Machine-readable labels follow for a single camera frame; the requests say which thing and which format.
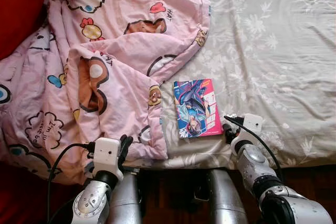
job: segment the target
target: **wooden floor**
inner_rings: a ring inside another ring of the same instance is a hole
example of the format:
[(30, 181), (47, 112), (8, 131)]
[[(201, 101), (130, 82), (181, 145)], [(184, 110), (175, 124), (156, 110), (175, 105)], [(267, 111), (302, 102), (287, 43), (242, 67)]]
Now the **wooden floor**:
[[(316, 200), (336, 223), (336, 165), (284, 169), (286, 185), (305, 197)], [(190, 204), (195, 181), (203, 170), (143, 171), (140, 187), (145, 205), (144, 224), (209, 223), (209, 204)], [(260, 212), (237, 171), (229, 172), (244, 204), (249, 223), (256, 223)]]

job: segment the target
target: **red cartoon bow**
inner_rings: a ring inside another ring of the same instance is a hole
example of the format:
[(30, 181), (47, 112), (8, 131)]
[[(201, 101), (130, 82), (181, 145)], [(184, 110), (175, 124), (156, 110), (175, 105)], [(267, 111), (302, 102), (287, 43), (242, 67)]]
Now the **red cartoon bow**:
[(82, 23), (80, 23), (80, 27), (84, 28), (86, 25), (93, 25), (93, 19), (92, 18), (83, 18)]

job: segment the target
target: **red fabric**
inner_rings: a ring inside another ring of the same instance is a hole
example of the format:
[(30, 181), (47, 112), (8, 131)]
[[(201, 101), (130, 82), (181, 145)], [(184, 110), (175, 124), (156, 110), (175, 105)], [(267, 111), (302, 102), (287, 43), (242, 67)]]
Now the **red fabric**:
[[(47, 181), (22, 168), (8, 166), (4, 163), (0, 163), (0, 171), (0, 223), (45, 223)], [(51, 185), (51, 215), (79, 193), (80, 188), (79, 185), (65, 186), (53, 183)]]
[(1, 0), (0, 60), (37, 30), (43, 16), (43, 0)]

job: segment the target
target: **metal cylinder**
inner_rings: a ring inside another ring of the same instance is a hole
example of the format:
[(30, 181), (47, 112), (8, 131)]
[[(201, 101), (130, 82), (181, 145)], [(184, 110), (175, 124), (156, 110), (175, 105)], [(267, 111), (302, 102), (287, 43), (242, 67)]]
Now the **metal cylinder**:
[(248, 224), (239, 194), (225, 170), (212, 169), (208, 173), (211, 223)]
[(123, 181), (112, 192), (106, 224), (141, 224), (136, 175), (125, 172)]

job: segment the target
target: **bed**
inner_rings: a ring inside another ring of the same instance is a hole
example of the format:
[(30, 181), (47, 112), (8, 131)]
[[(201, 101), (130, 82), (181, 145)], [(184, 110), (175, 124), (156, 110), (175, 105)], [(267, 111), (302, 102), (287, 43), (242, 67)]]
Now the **bed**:
[(173, 82), (203, 78), (213, 79), (223, 123), (223, 115), (263, 117), (261, 138), (282, 167), (334, 164), (336, 0), (210, 2), (211, 27), (204, 47), (161, 86), (169, 159), (139, 159), (128, 165), (235, 167), (223, 136), (179, 139)]

